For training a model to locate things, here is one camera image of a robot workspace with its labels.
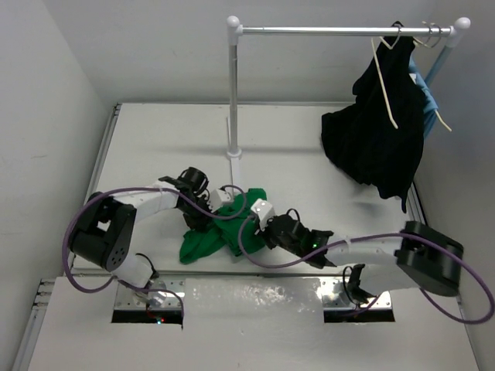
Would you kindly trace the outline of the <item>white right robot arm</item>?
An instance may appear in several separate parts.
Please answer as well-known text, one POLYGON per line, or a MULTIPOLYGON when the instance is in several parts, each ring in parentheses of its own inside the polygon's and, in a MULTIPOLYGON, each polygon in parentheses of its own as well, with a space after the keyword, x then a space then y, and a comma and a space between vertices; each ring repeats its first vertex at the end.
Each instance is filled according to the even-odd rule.
MULTIPOLYGON (((339 240, 332 231, 310 230, 288 214, 260 222, 260 234, 268 248, 281 247, 299 258, 339 240)), ((404 237, 359 237, 318 252, 306 263, 317 269, 351 266, 344 292, 355 304, 406 288, 443 297, 459 293, 460 265, 426 243, 404 237)))

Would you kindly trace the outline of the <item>green t-shirt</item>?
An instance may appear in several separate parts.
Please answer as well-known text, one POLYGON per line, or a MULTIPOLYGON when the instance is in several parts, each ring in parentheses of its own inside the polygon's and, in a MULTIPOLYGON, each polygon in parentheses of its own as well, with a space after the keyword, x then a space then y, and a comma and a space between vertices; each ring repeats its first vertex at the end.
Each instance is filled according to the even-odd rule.
MULTIPOLYGON (((215 254, 223 247, 228 247, 234 257, 242 256, 237 242, 237 235, 242 223, 250 216, 250 208, 258 199, 267 200, 266 191, 263 188, 251 188, 245 193, 247 205, 243 213, 230 220, 213 219, 207 226, 206 232, 189 230, 183 235, 183 243, 179 250, 179 262, 191 264, 201 258, 215 254)), ((232 216, 243 205, 243 196, 235 196, 232 204, 218 209, 219 216, 232 216)), ((255 235, 257 227, 254 221, 249 221, 243 231, 243 245, 248 254, 253 254, 265 247, 262 237, 255 235)))

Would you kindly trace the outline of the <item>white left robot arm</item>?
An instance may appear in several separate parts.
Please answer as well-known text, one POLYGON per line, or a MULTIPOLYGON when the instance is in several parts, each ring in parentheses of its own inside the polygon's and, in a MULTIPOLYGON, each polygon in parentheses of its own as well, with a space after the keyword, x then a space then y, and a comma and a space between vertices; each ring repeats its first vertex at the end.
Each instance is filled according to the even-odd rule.
POLYGON ((203 172, 189 167, 176 179, 164 176, 149 186, 96 192, 70 222, 64 251, 96 264, 132 288, 145 289, 154 271, 129 253, 135 224, 178 209, 189 227, 207 226, 213 214, 205 194, 208 184, 203 172))

